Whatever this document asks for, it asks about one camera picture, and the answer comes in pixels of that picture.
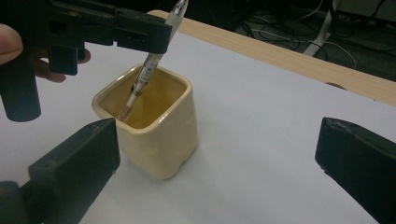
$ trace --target pen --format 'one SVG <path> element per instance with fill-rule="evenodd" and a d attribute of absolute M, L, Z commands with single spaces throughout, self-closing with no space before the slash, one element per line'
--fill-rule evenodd
<path fill-rule="evenodd" d="M 179 0 L 172 11 L 169 13 L 166 18 L 165 24 L 172 26 L 171 36 L 169 38 L 169 42 L 174 36 L 177 28 L 181 24 L 183 20 L 184 14 L 186 13 L 187 5 L 189 0 Z M 136 80 L 134 81 L 134 85 L 131 89 L 131 96 L 128 99 L 125 107 L 121 110 L 118 115 L 118 119 L 121 121 L 125 121 L 128 117 L 129 112 L 132 109 L 132 105 L 134 104 L 134 100 L 136 96 L 139 96 L 143 92 L 143 88 L 148 84 L 149 79 L 151 78 L 152 73 L 157 68 L 158 63 L 160 62 L 163 54 L 154 54 L 149 53 L 148 57 L 144 61 L 142 67 L 140 68 L 139 74 L 137 75 Z"/>

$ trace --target pen label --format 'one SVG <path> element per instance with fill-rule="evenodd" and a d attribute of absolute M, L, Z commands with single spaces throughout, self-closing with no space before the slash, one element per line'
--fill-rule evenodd
<path fill-rule="evenodd" d="M 147 66 L 145 66 L 145 70 L 142 72 L 142 77 L 140 80 L 144 81 L 145 83 L 149 82 L 152 73 L 157 68 L 157 62 L 148 62 Z"/>

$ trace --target square cup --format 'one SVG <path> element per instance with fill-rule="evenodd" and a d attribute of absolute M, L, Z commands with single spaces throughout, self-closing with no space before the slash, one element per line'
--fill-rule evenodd
<path fill-rule="evenodd" d="M 125 106 L 142 64 L 122 74 L 92 100 L 101 119 L 116 118 Z M 157 67 L 128 119 L 117 119 L 120 150 L 147 174 L 174 176 L 198 145 L 192 85 L 184 77 Z"/>

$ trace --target white surface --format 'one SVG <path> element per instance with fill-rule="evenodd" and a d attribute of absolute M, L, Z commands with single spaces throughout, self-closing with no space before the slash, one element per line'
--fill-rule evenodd
<path fill-rule="evenodd" d="M 63 84 L 38 80 L 42 115 L 0 110 L 0 180 L 98 120 L 93 96 L 147 54 L 88 45 L 92 60 Z M 160 66 L 194 88 L 200 145 L 179 173 L 154 180 L 125 157 L 81 223 L 376 223 L 315 162 L 323 117 L 396 142 L 396 107 L 177 33 Z"/>

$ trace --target finger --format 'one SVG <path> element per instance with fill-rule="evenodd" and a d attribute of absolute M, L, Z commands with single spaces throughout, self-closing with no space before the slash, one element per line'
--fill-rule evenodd
<path fill-rule="evenodd" d="M 89 50 L 85 49 L 85 58 L 82 60 L 78 60 L 78 63 L 87 63 L 91 59 L 91 53 Z"/>
<path fill-rule="evenodd" d="M 30 47 L 32 51 L 32 57 L 37 59 L 48 58 L 48 51 L 47 49 L 38 48 L 38 47 Z"/>
<path fill-rule="evenodd" d="M 48 63 L 39 59 L 33 59 L 33 63 L 35 68 L 35 75 L 37 77 L 42 77 L 49 81 L 57 83 L 61 83 L 66 80 L 66 76 L 64 74 L 51 72 Z"/>
<path fill-rule="evenodd" d="M 0 64 L 15 59 L 22 51 L 23 44 L 18 32 L 0 23 Z"/>

